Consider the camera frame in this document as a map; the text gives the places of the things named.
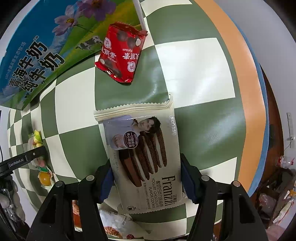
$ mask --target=yogurt chocolate cookie image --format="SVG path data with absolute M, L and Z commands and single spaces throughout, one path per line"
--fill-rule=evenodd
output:
M 159 171 L 159 168 L 167 165 L 165 144 L 160 128 L 161 123 L 156 117 L 150 117 L 142 121 L 130 119 L 130 127 L 138 133 L 138 144 L 135 148 L 125 148 L 120 141 L 120 136 L 116 135 L 116 146 L 121 146 L 118 150 L 120 162 L 130 181 L 136 186 L 141 187 L 142 182 L 150 179 Z

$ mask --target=yellow fruit candy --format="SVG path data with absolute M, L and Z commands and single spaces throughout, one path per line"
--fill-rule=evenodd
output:
M 35 143 L 42 143 L 40 133 L 36 130 L 34 130 L 34 142 Z
M 51 186 L 50 178 L 51 174 L 49 172 L 39 172 L 38 178 L 42 185 Z

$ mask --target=green and white checkered tablecloth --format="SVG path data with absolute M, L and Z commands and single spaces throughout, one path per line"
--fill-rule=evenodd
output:
M 141 1 L 149 35 L 134 81 L 121 85 L 91 56 L 59 76 L 23 111 L 10 110 L 9 152 L 27 150 L 28 134 L 40 130 L 56 180 L 77 182 L 106 163 L 103 126 L 93 111 L 121 104 L 163 102 L 174 96 L 180 151 L 219 182 L 237 179 L 246 124 L 234 64 L 218 30 L 193 0 Z M 15 171 L 38 210 L 47 195 L 31 164 Z M 133 215 L 161 240 L 189 233 L 197 205 Z M 221 219 L 222 203 L 216 221 Z

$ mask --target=screw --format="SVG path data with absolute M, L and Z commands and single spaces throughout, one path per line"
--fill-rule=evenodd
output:
M 63 185 L 63 182 L 62 181 L 58 181 L 58 182 L 56 182 L 55 185 L 56 185 L 56 187 L 59 188 L 59 187 L 61 187 Z
M 207 176 L 207 175 L 203 175 L 203 176 L 202 176 L 202 180 L 204 180 L 205 182 L 207 182 L 209 179 L 210 179 L 210 178 L 209 178 L 209 176 Z
M 93 175 L 89 175 L 86 177 L 86 180 L 87 181 L 92 181 L 94 179 L 94 176 Z
M 233 182 L 233 185 L 236 186 L 236 187 L 239 187 L 239 186 L 240 186 L 240 182 L 238 182 L 238 181 L 234 181 L 234 182 Z

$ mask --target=table surface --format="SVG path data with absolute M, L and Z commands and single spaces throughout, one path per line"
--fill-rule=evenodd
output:
M 59 76 L 23 111 L 10 110 L 10 155 L 26 151 L 28 134 L 40 130 L 55 179 L 77 182 L 108 158 L 94 110 L 163 102 L 171 93 L 180 152 L 215 181 L 236 179 L 248 190 L 261 155 L 266 116 L 244 38 L 212 0 L 140 2 L 149 35 L 133 83 L 116 83 L 94 67 L 99 55 L 90 56 Z M 38 210 L 47 195 L 38 170 L 28 164 L 15 174 Z M 106 203 L 112 208 L 120 203 L 115 187 Z M 133 219 L 151 231 L 145 239 L 161 240 L 187 234 L 196 210 L 188 200 Z M 219 202 L 216 221 L 221 215 Z

